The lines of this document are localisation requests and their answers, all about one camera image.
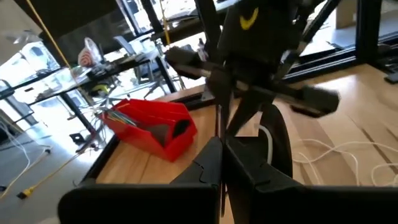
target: desk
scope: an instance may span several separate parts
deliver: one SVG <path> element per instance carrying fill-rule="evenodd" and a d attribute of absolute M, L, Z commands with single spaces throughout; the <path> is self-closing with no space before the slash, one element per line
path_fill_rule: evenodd
<path fill-rule="evenodd" d="M 93 78 L 88 78 L 87 75 L 89 75 L 89 73 L 92 71 L 91 71 L 91 69 L 87 69 L 82 74 L 80 74 L 79 77 L 76 78 L 76 82 L 73 80 L 70 83 L 67 83 L 66 85 L 62 86 L 61 89 L 51 92 L 51 93 L 39 98 L 38 100 L 35 100 L 33 103 L 30 103 L 29 106 L 39 103 L 41 101 L 47 100 L 49 98 L 59 96 L 68 105 L 68 107 L 74 112 L 76 117 L 83 123 L 85 128 L 87 128 L 87 130 L 89 130 L 91 133 L 94 133 L 95 128 L 86 119 L 86 117 L 83 115 L 83 113 L 81 113 L 80 109 L 73 102 L 73 100 L 69 97 L 68 92 L 70 92 L 72 90 L 76 90 L 79 87 L 84 87 L 86 85 L 98 83 L 98 82 L 105 80 L 109 77 L 118 75 L 119 73 L 121 73 L 123 71 L 129 70 L 134 67 L 138 67 L 140 65 L 151 62 L 153 60 L 156 60 L 158 66 L 159 66 L 159 70 L 160 70 L 163 78 L 165 79 L 170 92 L 171 93 L 176 92 L 175 86 L 172 83 L 171 78 L 169 77 L 169 73 L 167 72 L 167 69 L 165 67 L 165 63 L 159 55 L 159 51 L 152 50 L 148 53 L 138 55 L 137 57 L 134 56 L 131 58 L 125 58 L 125 59 L 122 59 L 121 61 L 115 62 L 113 69 L 107 71 L 103 75 L 94 76 Z"/>
<path fill-rule="evenodd" d="M 298 142 L 299 139 L 317 139 L 337 146 L 344 142 L 379 142 L 398 148 L 398 94 L 395 86 L 387 84 L 385 74 L 369 66 L 360 65 L 331 73 L 295 85 L 319 85 L 337 90 L 341 103 L 336 113 L 312 119 L 293 113 L 281 102 L 275 104 L 280 109 L 290 136 L 293 158 L 301 159 L 299 152 L 309 158 L 316 158 L 326 151 L 325 147 L 315 143 Z M 175 93 L 175 97 L 192 94 L 192 90 Z M 159 100 L 174 100 L 173 95 Z M 169 183 L 183 171 L 200 152 L 209 138 L 214 135 L 215 107 L 209 106 L 191 111 L 190 114 L 198 128 L 198 134 L 191 148 L 174 163 L 170 163 L 138 150 L 113 138 L 102 152 L 84 180 L 95 179 L 97 184 L 159 184 Z M 257 130 L 254 124 L 259 122 L 256 114 L 239 132 L 240 136 L 254 136 Z M 351 152 L 359 162 L 359 180 L 361 185 L 372 185 L 371 169 L 387 162 L 398 161 L 398 154 L 372 145 L 352 145 Z M 319 183 L 308 165 L 293 164 L 294 179 L 306 185 L 355 185 L 354 162 L 349 156 L 332 154 L 314 164 Z M 377 174 L 379 184 L 388 183 L 398 174 L 395 168 L 386 168 Z M 226 215 L 221 223 L 233 223 L 231 208 L 226 207 Z"/>

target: red plastic bin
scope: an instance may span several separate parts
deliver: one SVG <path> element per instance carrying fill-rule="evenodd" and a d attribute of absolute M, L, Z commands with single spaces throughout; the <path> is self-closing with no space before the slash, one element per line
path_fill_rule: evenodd
<path fill-rule="evenodd" d="M 122 100 L 113 109 L 145 125 L 168 124 L 171 129 L 174 129 L 177 121 L 181 119 L 189 120 L 190 124 L 185 132 L 174 139 L 168 134 L 163 147 L 149 131 L 108 119 L 106 114 L 102 116 L 104 123 L 115 132 L 120 140 L 170 162 L 176 160 L 189 148 L 193 142 L 194 135 L 197 133 L 192 117 L 189 115 L 185 105 L 181 103 Z"/>

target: yellow cable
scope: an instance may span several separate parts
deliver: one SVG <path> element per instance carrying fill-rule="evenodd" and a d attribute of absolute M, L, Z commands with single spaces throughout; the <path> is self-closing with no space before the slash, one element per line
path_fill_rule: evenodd
<path fill-rule="evenodd" d="M 57 52 L 61 55 L 61 58 L 63 60 L 63 62 L 65 62 L 65 65 L 67 65 L 67 67 L 69 68 L 70 71 L 70 75 L 72 76 L 73 80 L 75 81 L 76 85 L 78 86 L 78 89 L 81 91 L 81 94 L 84 95 L 84 97 L 89 101 L 90 104 L 92 104 L 91 102 L 91 98 L 88 96 L 88 94 L 80 88 L 80 85 L 77 82 L 76 77 L 73 76 L 72 74 L 72 67 L 70 66 L 70 64 L 68 63 L 68 60 L 65 58 L 64 54 L 62 53 L 62 51 L 60 50 L 58 44 L 55 42 L 54 38 L 52 37 L 50 31 L 47 29 L 47 26 L 44 24 L 42 18 L 39 16 L 39 14 L 37 13 L 35 7 L 33 6 L 32 2 L 30 0 L 26 0 L 26 2 L 28 3 L 30 9 L 33 11 L 34 15 L 36 16 L 37 20 L 39 20 L 40 25 L 42 25 L 45 33 L 48 35 L 48 37 L 50 38 L 51 42 L 53 43 L 53 45 L 55 46 Z"/>
<path fill-rule="evenodd" d="M 14 180 L 11 181 L 11 183 L 7 186 L 7 189 L 0 195 L 0 199 L 2 199 L 3 197 L 5 197 L 9 191 L 9 189 L 12 187 L 12 185 L 22 176 L 24 175 L 26 172 L 28 172 L 33 166 L 36 166 L 39 162 L 41 162 L 43 159 L 45 158 L 45 156 L 42 156 L 40 159 L 37 159 L 32 165 L 30 165 L 26 170 L 24 170 L 23 172 L 21 172 Z"/>
<path fill-rule="evenodd" d="M 77 157 L 81 156 L 82 154 L 86 153 L 86 152 L 91 152 L 91 150 L 89 151 L 83 151 L 79 154 L 74 155 L 72 158 L 70 158 L 69 160 L 67 160 L 64 164 L 62 164 L 62 166 L 60 166 L 56 171 L 52 172 L 50 175 L 44 177 L 41 181 L 39 181 L 37 184 L 29 187 L 28 189 L 23 190 L 20 194 L 23 195 L 23 197 L 20 197 L 21 199 L 24 199 L 26 197 L 29 197 L 33 191 L 40 186 L 41 184 L 43 184 L 46 180 L 48 180 L 49 178 L 53 177 L 56 173 L 58 173 L 60 170 L 62 170 L 66 165 L 68 165 L 71 161 L 73 161 L 74 159 L 76 159 Z"/>
<path fill-rule="evenodd" d="M 160 9 L 162 11 L 163 26 L 164 26 L 164 34 L 166 36 L 166 43 L 167 43 L 167 45 L 170 45 L 170 36 L 169 36 L 169 31 L 167 30 L 167 21 L 166 21 L 166 17 L 164 16 L 162 0 L 160 0 L 159 2 L 160 2 Z"/>

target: concrete floor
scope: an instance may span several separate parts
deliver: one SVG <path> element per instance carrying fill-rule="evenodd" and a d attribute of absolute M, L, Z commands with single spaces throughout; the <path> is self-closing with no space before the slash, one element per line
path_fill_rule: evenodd
<path fill-rule="evenodd" d="M 39 126 L 42 131 L 45 131 L 45 126 L 41 124 Z M 98 156 L 98 152 L 91 152 L 78 157 L 58 174 L 37 187 L 29 198 L 20 200 L 16 197 L 20 191 L 36 184 L 59 168 L 75 154 L 77 149 L 68 136 L 62 135 L 53 135 L 38 143 L 53 146 L 52 153 L 24 174 L 12 186 L 8 195 L 1 199 L 0 223 L 39 223 L 46 218 L 54 217 L 60 197 L 73 188 L 73 181 L 79 183 Z M 42 147 L 35 142 L 26 144 L 24 147 L 32 162 L 42 152 Z M 0 184 L 8 184 L 24 169 L 26 163 L 23 152 L 16 147 L 0 152 Z"/>

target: wooden tabletop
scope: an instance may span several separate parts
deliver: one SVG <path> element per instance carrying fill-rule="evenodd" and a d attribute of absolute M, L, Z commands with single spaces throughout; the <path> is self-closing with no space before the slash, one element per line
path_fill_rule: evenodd
<path fill-rule="evenodd" d="M 331 147 L 351 141 L 374 141 L 398 149 L 398 89 L 387 84 L 383 80 L 384 76 L 385 74 L 369 65 L 360 65 L 297 84 L 317 84 L 339 91 L 341 103 L 338 111 L 320 119 L 293 113 L 285 103 L 276 101 L 275 104 L 285 118 L 293 158 L 302 160 L 299 155 L 301 152 L 309 159 L 314 159 L 327 150 L 325 146 L 313 142 L 303 143 L 300 139 L 316 139 Z M 192 93 L 202 88 L 186 91 Z M 191 163 L 214 135 L 214 106 L 191 111 L 190 114 L 198 128 L 198 134 L 190 149 L 174 163 L 121 142 L 97 178 L 97 183 L 169 183 Z M 256 114 L 238 135 L 257 135 L 254 124 L 259 122 L 260 116 L 260 113 Z M 359 162 L 361 185 L 372 185 L 370 173 L 374 166 L 398 161 L 398 153 L 380 146 L 353 144 L 346 148 Z M 297 163 L 293 164 L 294 179 L 306 185 L 356 185 L 352 156 L 333 152 L 314 163 L 314 167 L 319 180 L 309 165 Z M 397 174 L 398 169 L 385 167 L 376 173 L 376 180 L 379 184 L 386 184 Z M 229 206 L 221 223 L 233 223 Z"/>

